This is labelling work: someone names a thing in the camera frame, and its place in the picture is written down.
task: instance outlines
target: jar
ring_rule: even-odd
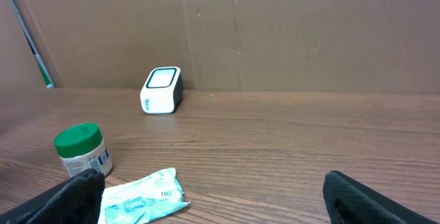
[[[84,123],[70,127],[55,137],[54,144],[70,177],[88,168],[107,175],[113,168],[97,124]]]

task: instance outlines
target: green lid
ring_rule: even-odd
[[[57,135],[55,148],[62,158],[84,155],[96,148],[102,141],[102,134],[97,124],[78,124]]]

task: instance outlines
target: plastic packet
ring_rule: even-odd
[[[186,207],[176,170],[167,168],[143,179],[106,188],[98,224],[148,223]]]

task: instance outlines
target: cardboard panel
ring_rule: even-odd
[[[245,90],[440,93],[439,0],[235,0]]]
[[[194,85],[181,0],[16,0],[58,87],[140,88],[155,67]]]
[[[233,0],[184,0],[198,89],[240,89]]]
[[[45,87],[9,0],[0,0],[0,88]]]

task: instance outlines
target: wooden tabletop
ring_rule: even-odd
[[[157,223],[328,223],[330,170],[440,222],[440,96],[185,91],[146,115],[138,90],[1,91],[0,213],[67,179],[53,139],[100,125],[107,186],[174,167],[191,206]]]

